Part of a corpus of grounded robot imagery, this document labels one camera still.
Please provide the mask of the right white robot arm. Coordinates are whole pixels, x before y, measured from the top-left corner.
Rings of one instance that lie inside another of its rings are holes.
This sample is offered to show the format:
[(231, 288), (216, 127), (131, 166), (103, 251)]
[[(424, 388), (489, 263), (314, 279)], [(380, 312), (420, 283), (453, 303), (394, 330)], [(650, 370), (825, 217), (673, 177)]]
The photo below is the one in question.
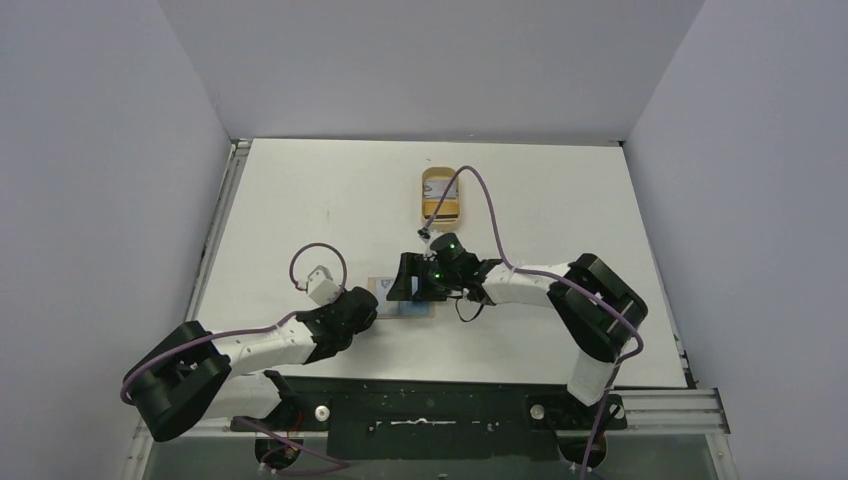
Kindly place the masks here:
[(644, 300), (594, 254), (570, 263), (510, 266), (503, 259), (478, 258), (454, 233), (418, 234), (427, 248), (402, 254), (387, 300), (441, 302), (458, 296), (482, 306), (554, 310), (579, 349), (563, 416), (577, 427), (596, 420), (619, 358), (647, 317)]

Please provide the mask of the beige card holder wallet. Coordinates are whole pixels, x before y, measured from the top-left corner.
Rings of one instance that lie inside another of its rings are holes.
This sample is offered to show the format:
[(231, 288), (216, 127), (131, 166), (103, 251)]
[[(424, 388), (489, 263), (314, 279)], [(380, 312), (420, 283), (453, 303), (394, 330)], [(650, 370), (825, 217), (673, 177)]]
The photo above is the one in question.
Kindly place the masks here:
[(418, 301), (393, 301), (388, 299), (388, 293), (394, 285), (391, 277), (369, 277), (368, 290), (378, 300), (378, 319), (421, 319), (433, 318), (435, 309), (432, 303)]

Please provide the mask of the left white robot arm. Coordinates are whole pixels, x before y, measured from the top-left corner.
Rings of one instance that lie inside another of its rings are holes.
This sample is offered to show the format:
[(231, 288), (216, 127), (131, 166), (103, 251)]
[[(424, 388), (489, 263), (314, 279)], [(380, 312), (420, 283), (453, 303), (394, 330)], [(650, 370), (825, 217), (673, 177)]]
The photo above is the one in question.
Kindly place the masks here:
[(268, 327), (213, 333), (186, 322), (125, 375), (120, 399), (138, 410), (158, 442), (215, 418), (244, 416), (283, 429), (297, 404), (271, 369), (312, 364), (347, 349), (371, 327), (377, 307), (372, 293), (355, 287)]

